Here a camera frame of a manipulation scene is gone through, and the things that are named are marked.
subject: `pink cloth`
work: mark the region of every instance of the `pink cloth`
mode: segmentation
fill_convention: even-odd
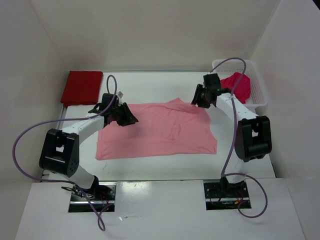
[[[204,108],[180,98],[128,106],[139,122],[129,126],[112,122],[100,130],[96,159],[216,153],[217,140]]]
[[[227,88],[232,90],[237,80],[239,79],[241,73],[235,72],[232,76],[222,79],[220,81],[222,88]],[[250,78],[246,75],[243,75],[241,81],[236,86],[234,95],[240,101],[240,103],[245,104],[246,100],[250,98],[251,88],[250,88]]]

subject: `white plastic basket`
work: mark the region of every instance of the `white plastic basket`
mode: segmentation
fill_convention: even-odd
[[[224,59],[214,60],[212,67],[214,68]],[[266,106],[268,104],[267,89],[261,74],[258,71],[256,64],[251,60],[245,60],[246,70],[245,75],[250,78],[251,94],[250,98],[245,101],[247,108],[257,108],[260,106]],[[225,79],[230,77],[235,72],[242,73],[244,64],[239,60],[229,60],[218,66],[214,71],[219,75],[219,78]]]

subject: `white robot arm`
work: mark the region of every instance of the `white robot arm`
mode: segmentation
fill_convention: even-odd
[[[237,129],[235,146],[226,173],[247,174],[251,160],[262,159],[272,150],[270,121],[266,116],[257,114],[246,108],[227,88],[222,88],[216,73],[203,76],[203,85],[198,84],[191,104],[201,108],[209,108],[211,104],[221,109],[234,121],[236,109]],[[227,177],[230,184],[244,180],[242,175]]]
[[[101,113],[111,102],[113,94],[105,93],[101,103],[89,111],[87,120],[78,121],[62,129],[50,129],[45,137],[39,166],[52,173],[63,176],[66,180],[76,183],[87,194],[99,194],[99,180],[87,172],[79,164],[79,146],[89,136],[103,129],[112,121],[119,126],[135,124],[138,120],[130,112],[128,105],[121,102],[122,93],[119,92],[111,107]]]

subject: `white table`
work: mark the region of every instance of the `white table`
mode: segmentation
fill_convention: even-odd
[[[92,212],[68,213],[70,192],[59,183],[33,183],[15,240],[304,240],[290,197],[281,178],[259,179],[268,194],[268,208],[256,219],[234,210],[206,210],[203,181],[118,182],[115,212],[97,226]],[[264,196],[247,181],[252,209],[259,213]]]
[[[99,99],[107,92],[107,76],[116,77],[118,91],[129,104],[165,103],[175,98],[191,102],[197,84],[202,84],[206,72],[111,72],[104,73]],[[110,91],[114,91],[112,78]],[[66,118],[86,116],[93,106],[69,106]],[[221,110],[211,107],[210,128],[217,139],[216,154],[177,154],[111,160],[96,160],[98,133],[80,145],[80,164],[101,181],[151,181],[151,180],[204,180],[219,179],[233,137],[233,123]],[[63,127],[72,122],[64,122]],[[250,175],[258,178],[275,178],[269,158],[250,161]],[[50,179],[59,179],[51,173]]]

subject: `red towel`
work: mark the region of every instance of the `red towel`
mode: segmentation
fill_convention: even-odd
[[[61,98],[63,106],[97,104],[102,77],[102,71],[70,71]]]
[[[228,88],[232,90],[237,80],[239,79],[241,73],[235,72],[232,76],[222,79],[220,81],[222,88]],[[246,100],[250,98],[251,88],[250,88],[250,78],[246,75],[243,75],[241,81],[236,86],[234,95],[240,101],[240,103],[245,104]]]

